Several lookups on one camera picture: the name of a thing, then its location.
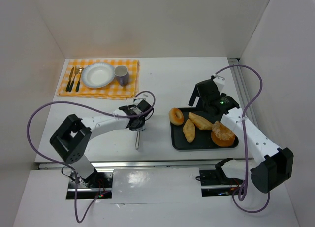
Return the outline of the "metal bread tongs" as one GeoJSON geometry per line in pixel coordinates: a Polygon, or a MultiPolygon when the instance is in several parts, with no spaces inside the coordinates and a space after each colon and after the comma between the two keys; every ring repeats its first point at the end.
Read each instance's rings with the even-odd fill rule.
{"type": "Polygon", "coordinates": [[[136,150],[139,149],[140,135],[141,135],[141,131],[138,131],[138,132],[137,132],[137,135],[136,135],[136,141],[135,141],[135,149],[136,149],[136,150]]]}

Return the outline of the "glazed ring bagel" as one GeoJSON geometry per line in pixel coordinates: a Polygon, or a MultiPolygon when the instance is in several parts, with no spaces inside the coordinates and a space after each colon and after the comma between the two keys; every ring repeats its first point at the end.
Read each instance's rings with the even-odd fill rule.
{"type": "Polygon", "coordinates": [[[169,111],[169,120],[172,124],[180,126],[184,122],[184,115],[179,108],[172,108],[169,111]]]}

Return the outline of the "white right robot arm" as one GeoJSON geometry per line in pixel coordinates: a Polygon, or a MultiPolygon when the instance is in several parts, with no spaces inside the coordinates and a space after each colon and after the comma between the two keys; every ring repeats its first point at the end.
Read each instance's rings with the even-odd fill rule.
{"type": "Polygon", "coordinates": [[[244,180],[246,175],[262,193],[268,193],[291,177],[293,153],[289,148],[281,149],[268,139],[245,115],[243,109],[230,96],[221,93],[224,81],[208,79],[197,83],[189,105],[197,101],[197,108],[210,116],[218,116],[219,121],[228,127],[245,145],[254,163],[224,159],[216,164],[216,171],[223,179],[244,180]]]}

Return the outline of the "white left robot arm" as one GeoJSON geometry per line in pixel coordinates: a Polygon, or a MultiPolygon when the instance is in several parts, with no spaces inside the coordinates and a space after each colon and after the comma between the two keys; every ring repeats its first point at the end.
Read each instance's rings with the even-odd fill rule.
{"type": "Polygon", "coordinates": [[[152,106],[144,99],[135,104],[121,106],[111,116],[79,118],[71,114],[65,118],[50,138],[50,144],[64,163],[73,167],[80,178],[94,185],[103,178],[84,155],[88,142],[97,136],[115,130],[143,131],[152,106]]]}

